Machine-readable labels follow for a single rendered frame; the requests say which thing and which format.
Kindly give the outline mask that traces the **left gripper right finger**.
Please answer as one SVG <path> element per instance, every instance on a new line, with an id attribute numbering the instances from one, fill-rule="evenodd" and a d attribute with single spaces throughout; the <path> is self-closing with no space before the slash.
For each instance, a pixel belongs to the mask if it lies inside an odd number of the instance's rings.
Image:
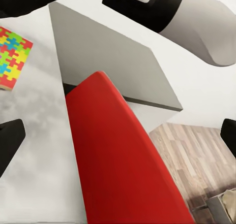
<path id="1" fill-rule="evenodd" d="M 236 158 L 236 121 L 224 119 L 220 135 Z"/>

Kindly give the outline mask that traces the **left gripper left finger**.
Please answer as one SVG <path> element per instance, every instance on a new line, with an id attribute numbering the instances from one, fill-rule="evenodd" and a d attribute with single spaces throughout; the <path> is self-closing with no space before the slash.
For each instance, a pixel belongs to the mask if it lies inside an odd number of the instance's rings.
<path id="1" fill-rule="evenodd" d="M 21 119 L 0 124 L 0 177 L 26 137 Z"/>

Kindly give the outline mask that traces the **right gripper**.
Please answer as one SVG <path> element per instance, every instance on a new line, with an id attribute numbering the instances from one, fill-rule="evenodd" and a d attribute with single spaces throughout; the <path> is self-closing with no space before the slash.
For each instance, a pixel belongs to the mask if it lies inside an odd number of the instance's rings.
<path id="1" fill-rule="evenodd" d="M 0 0 L 0 19 L 25 16 L 44 6 L 38 0 Z"/>

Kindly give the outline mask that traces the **jigsaw puzzle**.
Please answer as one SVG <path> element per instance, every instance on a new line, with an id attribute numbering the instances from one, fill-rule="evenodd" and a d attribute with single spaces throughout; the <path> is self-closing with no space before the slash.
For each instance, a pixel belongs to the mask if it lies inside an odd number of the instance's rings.
<path id="1" fill-rule="evenodd" d="M 0 88 L 12 91 L 34 43 L 0 27 Z"/>

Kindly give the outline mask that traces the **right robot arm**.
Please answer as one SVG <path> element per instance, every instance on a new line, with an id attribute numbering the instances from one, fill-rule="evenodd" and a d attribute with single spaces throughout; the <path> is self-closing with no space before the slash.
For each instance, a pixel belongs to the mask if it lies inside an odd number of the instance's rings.
<path id="1" fill-rule="evenodd" d="M 56 0 L 0 0 L 0 19 L 17 18 Z M 218 0 L 103 0 L 204 62 L 236 64 L 236 15 Z"/>

